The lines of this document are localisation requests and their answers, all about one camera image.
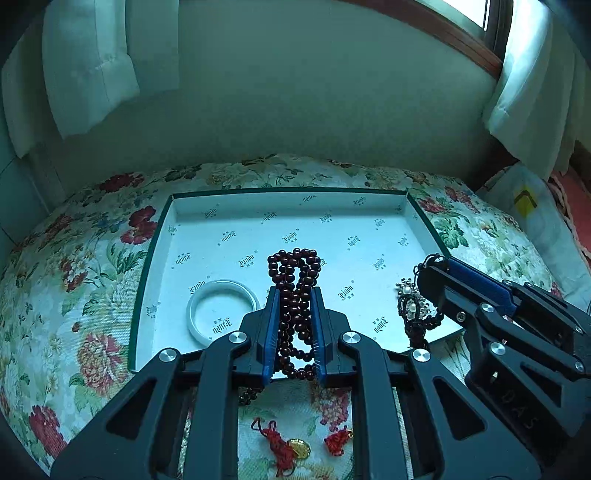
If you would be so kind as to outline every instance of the floral tablecloth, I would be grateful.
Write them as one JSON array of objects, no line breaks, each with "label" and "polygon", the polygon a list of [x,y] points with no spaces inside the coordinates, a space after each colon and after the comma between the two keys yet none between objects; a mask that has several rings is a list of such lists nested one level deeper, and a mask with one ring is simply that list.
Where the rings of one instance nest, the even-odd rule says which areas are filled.
[{"label": "floral tablecloth", "polygon": [[[129,330],[139,275],[168,196],[280,186],[409,189],[453,255],[499,280],[558,289],[513,218],[456,179],[291,155],[115,175],[57,208],[17,245],[1,275],[0,408],[46,472],[130,378]],[[458,377],[465,375],[469,363],[461,338],[434,351]],[[306,382],[298,388],[286,398],[298,400],[297,424],[304,430],[289,432],[292,426],[284,425],[284,431],[305,438],[316,453],[293,478],[346,478],[350,449],[336,460],[321,450],[323,438],[351,423],[348,392]],[[239,446],[241,480],[275,475],[272,453],[249,430],[253,416],[285,416],[274,398],[267,392],[241,413],[239,436],[248,435],[248,445]],[[254,435],[261,438],[249,442]]]}]

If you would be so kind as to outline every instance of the bead necklace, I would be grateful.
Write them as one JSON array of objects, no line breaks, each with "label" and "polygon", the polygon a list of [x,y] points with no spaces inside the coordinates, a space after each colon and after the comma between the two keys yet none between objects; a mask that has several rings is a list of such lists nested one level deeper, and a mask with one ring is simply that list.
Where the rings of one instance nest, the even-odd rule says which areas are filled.
[{"label": "bead necklace", "polygon": [[[308,364],[296,370],[290,360],[292,356],[304,362],[310,362],[314,358],[313,349],[309,352],[299,350],[293,346],[293,340],[294,335],[297,334],[306,345],[312,345],[310,294],[322,270],[320,258],[316,250],[294,248],[293,252],[279,250],[268,257],[267,262],[269,276],[281,293],[274,371],[281,371],[291,379],[313,380],[316,375],[315,366]],[[297,284],[294,284],[296,268],[300,269],[300,279]],[[260,392],[259,388],[247,388],[239,397],[239,402],[242,405],[248,405]]]}]

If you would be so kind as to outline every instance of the yellow label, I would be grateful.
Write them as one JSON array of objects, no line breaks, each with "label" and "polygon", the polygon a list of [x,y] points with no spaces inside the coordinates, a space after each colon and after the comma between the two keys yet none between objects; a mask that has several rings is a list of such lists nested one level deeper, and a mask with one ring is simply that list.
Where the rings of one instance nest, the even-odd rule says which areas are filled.
[{"label": "yellow label", "polygon": [[527,187],[522,187],[518,190],[517,195],[513,201],[517,212],[526,218],[531,212],[538,208],[538,202],[535,201],[534,195]]}]

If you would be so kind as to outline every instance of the gold coin charm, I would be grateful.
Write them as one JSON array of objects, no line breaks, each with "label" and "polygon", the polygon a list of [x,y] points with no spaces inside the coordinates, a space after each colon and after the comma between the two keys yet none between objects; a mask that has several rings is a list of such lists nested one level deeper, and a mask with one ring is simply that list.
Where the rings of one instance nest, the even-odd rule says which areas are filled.
[{"label": "gold coin charm", "polygon": [[305,460],[310,456],[310,445],[308,445],[304,440],[291,439],[287,441],[287,444],[293,448],[295,458],[298,460]]}]

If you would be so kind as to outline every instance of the red charm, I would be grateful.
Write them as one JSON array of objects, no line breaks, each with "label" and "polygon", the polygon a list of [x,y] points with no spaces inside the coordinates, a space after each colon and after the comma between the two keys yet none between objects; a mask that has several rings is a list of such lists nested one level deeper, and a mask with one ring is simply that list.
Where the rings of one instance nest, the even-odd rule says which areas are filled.
[{"label": "red charm", "polygon": [[[294,449],[281,438],[279,432],[275,430],[276,427],[277,422],[271,420],[266,429],[261,428],[261,419],[259,417],[255,418],[251,425],[253,430],[261,432],[261,435],[269,440],[271,451],[275,454],[275,458],[277,459],[276,476],[290,476],[296,469],[296,453],[294,452]],[[286,470],[289,470],[290,472],[287,475],[283,475],[283,472]]]},{"label": "red charm", "polygon": [[324,443],[331,455],[340,457],[344,454],[343,445],[347,443],[350,438],[352,438],[352,432],[348,430],[347,425],[345,425],[342,430],[339,430],[332,435],[328,435],[328,437],[324,439]]}]

